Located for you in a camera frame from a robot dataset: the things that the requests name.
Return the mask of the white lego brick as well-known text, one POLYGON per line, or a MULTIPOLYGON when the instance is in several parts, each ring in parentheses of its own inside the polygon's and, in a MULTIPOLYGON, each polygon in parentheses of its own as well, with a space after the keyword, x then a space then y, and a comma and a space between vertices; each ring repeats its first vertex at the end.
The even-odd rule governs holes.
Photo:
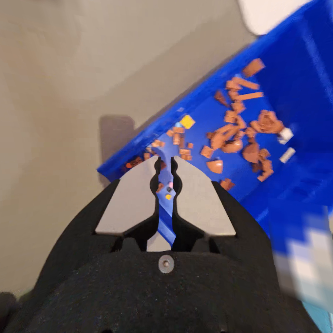
POLYGON ((280 132, 277 133, 277 140, 280 144, 286 144, 293 138, 294 134, 290 128, 284 127, 280 132))

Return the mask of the yellow square lego plate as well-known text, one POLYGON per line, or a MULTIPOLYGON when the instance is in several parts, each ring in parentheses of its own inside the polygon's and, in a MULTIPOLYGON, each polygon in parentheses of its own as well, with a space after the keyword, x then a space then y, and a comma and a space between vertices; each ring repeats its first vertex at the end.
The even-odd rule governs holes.
POLYGON ((182 125, 182 127, 184 127, 186 130, 189 130, 194 124, 196 123, 196 121, 188 114, 186 114, 181 120, 180 120, 180 124, 182 125))

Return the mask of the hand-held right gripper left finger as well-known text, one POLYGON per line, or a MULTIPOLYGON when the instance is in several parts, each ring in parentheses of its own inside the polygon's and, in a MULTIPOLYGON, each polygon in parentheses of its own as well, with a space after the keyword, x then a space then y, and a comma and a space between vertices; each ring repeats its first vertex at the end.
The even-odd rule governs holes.
POLYGON ((95 229, 97 235, 134 238, 142 251, 159 226, 160 158, 153 156, 114 182, 116 188, 95 229))

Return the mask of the blue plastic parts bin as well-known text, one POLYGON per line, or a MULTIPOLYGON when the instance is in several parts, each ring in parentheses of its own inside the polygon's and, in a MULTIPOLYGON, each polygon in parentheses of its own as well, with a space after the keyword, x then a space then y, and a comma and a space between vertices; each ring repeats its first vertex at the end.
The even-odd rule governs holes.
MULTIPOLYGON (((156 119, 163 118, 159 130, 163 125, 172 128, 171 121, 177 123, 186 114, 196 122, 203 120, 199 133, 193 137, 185 134, 185 140, 194 144, 190 163, 213 181, 230 178, 235 184, 231 195, 267 235, 270 198, 327 206, 332 213, 332 28, 332 1, 309 2, 156 119), (202 147, 209 143, 206 134, 225 124, 227 107, 215 100, 216 91, 221 90, 228 99, 226 82, 241 76, 243 68, 256 58, 265 68, 249 80, 259 84, 264 97, 245 101, 241 116, 249 123, 258 118, 261 110, 272 110, 294 134, 286 144, 280 144, 274 134, 257 135, 260 147, 271 154, 274 170, 264 182, 257 179, 240 152, 224 154, 218 149, 213 153, 212 159, 223 160, 221 175, 211 172, 206 166, 208 159, 200 155, 202 147), (281 163, 279 158, 289 147, 296 153, 287 163, 281 163)), ((134 138, 136 142, 144 130, 134 138)))

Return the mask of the pile of brown lego pieces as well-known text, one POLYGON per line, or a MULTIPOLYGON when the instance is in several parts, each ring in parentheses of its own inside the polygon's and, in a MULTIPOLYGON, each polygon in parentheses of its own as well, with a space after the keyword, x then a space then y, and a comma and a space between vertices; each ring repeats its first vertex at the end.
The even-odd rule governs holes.
POLYGON ((241 152, 245 161, 250 163, 254 173, 260 173, 257 179, 260 182, 268 179, 273 173, 273 164, 269 160, 271 156, 266 148, 260 148, 256 141, 256 135, 280 134, 286 129, 273 111, 261 110, 257 120, 246 123, 241 113, 246 109, 244 101, 264 97, 264 93, 259 91, 257 83, 248 81, 248 78, 256 75, 265 68, 260 58, 252 60, 242 70, 241 76, 234 76, 228 80, 225 89, 228 92, 231 104, 227 103, 221 90, 216 91, 214 98, 224 106, 231 106, 224 115, 226 125, 218 128, 214 132, 206 134, 209 145, 204 145, 200 155, 207 158, 207 168, 216 174, 222 174, 223 161, 212 160, 213 153, 220 149, 223 153, 241 152))

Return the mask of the white lego plate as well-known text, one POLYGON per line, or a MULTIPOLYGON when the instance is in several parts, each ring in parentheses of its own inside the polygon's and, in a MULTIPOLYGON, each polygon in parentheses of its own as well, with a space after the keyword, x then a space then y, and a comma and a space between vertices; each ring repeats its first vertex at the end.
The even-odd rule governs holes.
POLYGON ((289 147, 284 153, 283 155, 279 158, 279 160, 281 161, 281 163, 287 163, 296 153, 294 148, 289 147))

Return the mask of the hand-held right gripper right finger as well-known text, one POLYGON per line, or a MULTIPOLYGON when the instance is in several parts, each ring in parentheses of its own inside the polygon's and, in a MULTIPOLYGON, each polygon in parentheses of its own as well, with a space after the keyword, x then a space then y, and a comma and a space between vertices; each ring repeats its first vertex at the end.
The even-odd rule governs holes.
POLYGON ((171 158, 173 175, 172 250, 191 251, 197 240, 235 237, 236 231, 211 179, 179 156, 171 158))

